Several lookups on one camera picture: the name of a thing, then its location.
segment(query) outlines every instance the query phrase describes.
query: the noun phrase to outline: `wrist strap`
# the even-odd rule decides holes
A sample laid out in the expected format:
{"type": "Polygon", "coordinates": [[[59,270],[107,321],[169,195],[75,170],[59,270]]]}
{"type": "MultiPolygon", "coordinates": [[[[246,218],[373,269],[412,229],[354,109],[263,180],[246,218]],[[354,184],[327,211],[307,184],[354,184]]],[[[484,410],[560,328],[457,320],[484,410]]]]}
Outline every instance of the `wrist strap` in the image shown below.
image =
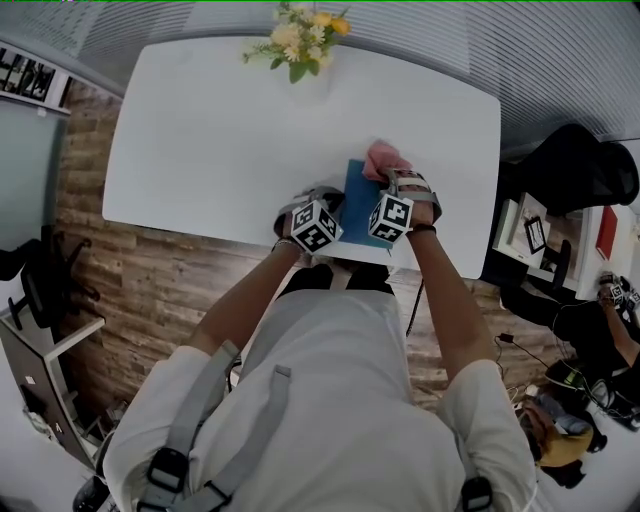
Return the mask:
{"type": "Polygon", "coordinates": [[[428,224],[416,224],[415,226],[413,226],[412,233],[419,233],[420,231],[433,231],[434,235],[438,234],[435,226],[430,226],[428,224]]]}
{"type": "Polygon", "coordinates": [[[298,244],[298,242],[296,242],[294,240],[294,238],[290,237],[290,236],[285,236],[285,237],[280,238],[275,244],[273,244],[273,248],[271,249],[271,252],[275,251],[276,247],[278,247],[280,245],[293,245],[301,253],[304,252],[304,249],[302,247],[300,247],[300,244],[298,244]]]}

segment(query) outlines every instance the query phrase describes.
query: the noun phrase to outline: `black buckle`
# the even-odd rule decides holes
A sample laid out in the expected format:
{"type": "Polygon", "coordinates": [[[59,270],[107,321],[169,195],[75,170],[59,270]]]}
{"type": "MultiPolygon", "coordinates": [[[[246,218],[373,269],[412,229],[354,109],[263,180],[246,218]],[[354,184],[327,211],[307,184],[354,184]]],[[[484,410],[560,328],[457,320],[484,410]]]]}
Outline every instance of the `black buckle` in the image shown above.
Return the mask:
{"type": "Polygon", "coordinates": [[[189,472],[189,459],[179,451],[167,448],[160,448],[151,459],[149,469],[147,469],[147,478],[149,482],[158,487],[162,487],[166,491],[174,494],[182,492],[184,481],[189,472]],[[174,484],[164,480],[160,480],[160,476],[156,475],[156,471],[161,471],[176,479],[174,484]]]}
{"type": "Polygon", "coordinates": [[[211,480],[209,480],[206,484],[204,484],[204,486],[210,487],[213,490],[213,492],[215,492],[223,500],[222,503],[220,503],[220,505],[218,505],[216,508],[213,509],[214,511],[220,510],[222,507],[226,507],[231,501],[231,498],[233,498],[233,494],[232,495],[225,494],[220,489],[218,489],[211,480]]]}
{"type": "Polygon", "coordinates": [[[144,512],[144,510],[159,510],[160,512],[167,512],[167,507],[159,507],[158,505],[152,505],[151,503],[144,503],[139,501],[136,506],[136,512],[144,512]]]}
{"type": "Polygon", "coordinates": [[[476,512],[487,510],[493,503],[491,484],[483,476],[467,480],[462,486],[462,510],[476,512]]]}

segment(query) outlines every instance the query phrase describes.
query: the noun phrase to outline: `pink cloth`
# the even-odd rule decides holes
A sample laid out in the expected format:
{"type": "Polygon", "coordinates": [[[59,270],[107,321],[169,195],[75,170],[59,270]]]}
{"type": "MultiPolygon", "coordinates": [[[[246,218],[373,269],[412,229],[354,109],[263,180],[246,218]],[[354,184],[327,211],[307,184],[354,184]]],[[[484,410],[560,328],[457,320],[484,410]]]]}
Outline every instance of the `pink cloth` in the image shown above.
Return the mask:
{"type": "Polygon", "coordinates": [[[367,150],[367,158],[364,162],[362,174],[367,179],[388,183],[387,176],[379,172],[388,167],[400,167],[409,170],[413,168],[413,165],[404,158],[400,158],[400,152],[391,144],[387,144],[383,140],[377,140],[367,150]]]}

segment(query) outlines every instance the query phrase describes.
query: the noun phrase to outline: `framed picture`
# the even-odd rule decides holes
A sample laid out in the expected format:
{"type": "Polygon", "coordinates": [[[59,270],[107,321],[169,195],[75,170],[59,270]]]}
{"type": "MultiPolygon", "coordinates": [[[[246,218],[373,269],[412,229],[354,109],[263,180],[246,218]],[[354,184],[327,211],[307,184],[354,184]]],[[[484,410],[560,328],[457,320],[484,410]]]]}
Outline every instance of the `framed picture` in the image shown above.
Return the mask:
{"type": "Polygon", "coordinates": [[[540,217],[533,217],[525,222],[524,229],[527,234],[527,242],[529,242],[531,254],[535,254],[546,247],[547,241],[544,238],[542,220],[540,217]]]}

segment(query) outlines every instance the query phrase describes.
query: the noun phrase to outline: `green leaf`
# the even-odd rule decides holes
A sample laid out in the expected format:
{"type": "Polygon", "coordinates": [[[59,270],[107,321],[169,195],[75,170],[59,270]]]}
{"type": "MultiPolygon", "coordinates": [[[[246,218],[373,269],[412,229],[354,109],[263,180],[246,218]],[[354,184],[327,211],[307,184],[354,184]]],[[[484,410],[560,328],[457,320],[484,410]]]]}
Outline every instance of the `green leaf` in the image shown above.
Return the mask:
{"type": "Polygon", "coordinates": [[[317,60],[310,60],[307,63],[308,67],[309,67],[309,72],[313,75],[313,76],[318,76],[318,73],[320,73],[320,64],[317,60]]]}
{"type": "Polygon", "coordinates": [[[299,82],[306,72],[306,62],[292,62],[289,64],[289,82],[292,84],[299,82]]]}

